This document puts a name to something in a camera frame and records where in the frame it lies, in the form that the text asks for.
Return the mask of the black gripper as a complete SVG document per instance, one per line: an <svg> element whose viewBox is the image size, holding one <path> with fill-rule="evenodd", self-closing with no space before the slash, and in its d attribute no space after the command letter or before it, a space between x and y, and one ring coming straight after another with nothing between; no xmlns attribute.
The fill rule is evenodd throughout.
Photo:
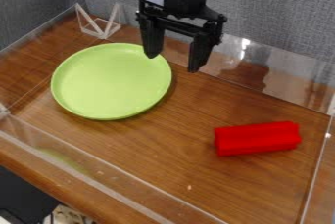
<svg viewBox="0 0 335 224"><path fill-rule="evenodd" d="M189 72L206 64L216 38L228 18L206 6L206 0L138 0L137 20L142 47L153 59L162 51L166 30L194 37L190 44Z"/></svg>

